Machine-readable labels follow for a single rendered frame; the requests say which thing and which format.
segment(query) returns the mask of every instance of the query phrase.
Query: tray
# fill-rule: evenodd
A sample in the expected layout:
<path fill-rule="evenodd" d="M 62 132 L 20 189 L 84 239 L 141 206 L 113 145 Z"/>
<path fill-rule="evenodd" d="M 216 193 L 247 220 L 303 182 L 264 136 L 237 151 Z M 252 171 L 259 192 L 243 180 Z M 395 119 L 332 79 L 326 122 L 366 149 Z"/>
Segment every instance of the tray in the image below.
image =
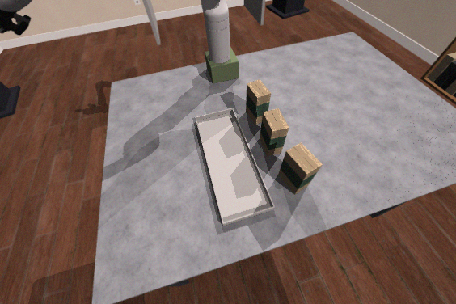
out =
<path fill-rule="evenodd" d="M 222 224 L 274 208 L 232 109 L 195 117 Z"/>

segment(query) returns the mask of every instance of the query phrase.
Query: marble-patterned surface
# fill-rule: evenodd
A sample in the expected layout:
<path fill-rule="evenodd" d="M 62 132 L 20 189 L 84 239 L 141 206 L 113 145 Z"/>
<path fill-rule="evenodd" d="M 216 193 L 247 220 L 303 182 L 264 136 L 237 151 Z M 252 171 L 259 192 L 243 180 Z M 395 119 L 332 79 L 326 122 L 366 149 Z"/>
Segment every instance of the marble-patterned surface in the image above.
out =
<path fill-rule="evenodd" d="M 114 82 L 94 304 L 173 284 L 456 183 L 456 111 L 354 33 L 238 55 L 240 79 L 205 64 Z M 289 134 L 265 157 L 245 114 L 261 79 Z M 193 118 L 233 108 L 275 208 L 217 219 Z M 303 143 L 323 164 L 293 195 L 278 171 Z"/>

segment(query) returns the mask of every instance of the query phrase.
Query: wooden frame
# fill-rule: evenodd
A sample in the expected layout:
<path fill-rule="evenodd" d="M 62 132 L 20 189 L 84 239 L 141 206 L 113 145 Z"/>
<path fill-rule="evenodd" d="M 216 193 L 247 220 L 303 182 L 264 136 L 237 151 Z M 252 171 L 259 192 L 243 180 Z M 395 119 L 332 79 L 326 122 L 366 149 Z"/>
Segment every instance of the wooden frame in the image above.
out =
<path fill-rule="evenodd" d="M 428 83 L 431 87 L 442 93 L 446 98 L 451 100 L 453 103 L 456 104 L 456 97 L 453 95 L 450 95 L 448 92 L 446 92 L 444 89 L 436 85 L 433 81 L 428 79 L 428 76 L 431 74 L 433 70 L 437 67 L 438 64 L 441 63 L 441 61 L 444 59 L 444 57 L 447 54 L 455 53 L 456 52 L 456 38 L 450 43 L 450 45 L 443 51 L 441 56 L 429 67 L 429 69 L 424 73 L 423 77 L 421 78 L 423 81 Z"/>

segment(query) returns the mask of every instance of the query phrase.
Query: rectangular tray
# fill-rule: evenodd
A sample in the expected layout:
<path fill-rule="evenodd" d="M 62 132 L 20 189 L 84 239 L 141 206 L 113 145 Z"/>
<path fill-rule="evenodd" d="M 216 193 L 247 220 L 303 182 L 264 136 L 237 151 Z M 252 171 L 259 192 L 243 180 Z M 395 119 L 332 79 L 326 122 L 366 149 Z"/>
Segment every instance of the rectangular tray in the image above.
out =
<path fill-rule="evenodd" d="M 232 109 L 195 117 L 222 224 L 272 210 L 256 162 Z"/>

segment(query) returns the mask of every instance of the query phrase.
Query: black pedestal base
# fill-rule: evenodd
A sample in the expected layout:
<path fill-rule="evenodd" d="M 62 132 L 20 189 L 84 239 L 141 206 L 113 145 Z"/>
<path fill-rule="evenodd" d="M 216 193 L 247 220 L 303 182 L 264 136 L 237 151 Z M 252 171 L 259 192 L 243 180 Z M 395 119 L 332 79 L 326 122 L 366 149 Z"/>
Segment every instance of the black pedestal base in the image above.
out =
<path fill-rule="evenodd" d="M 6 105 L 0 107 L 0 118 L 13 115 L 16 111 L 16 104 L 18 103 L 20 86 L 12 87 L 5 91 L 2 95 L 6 96 Z"/>
<path fill-rule="evenodd" d="M 274 14 L 279 15 L 283 19 L 287 19 L 292 16 L 300 15 L 300 14 L 305 14 L 306 12 L 309 12 L 309 9 L 306 7 L 303 7 L 300 10 L 292 11 L 292 12 L 282 12 L 278 9 L 276 9 L 272 4 L 266 6 L 270 11 L 272 11 Z"/>

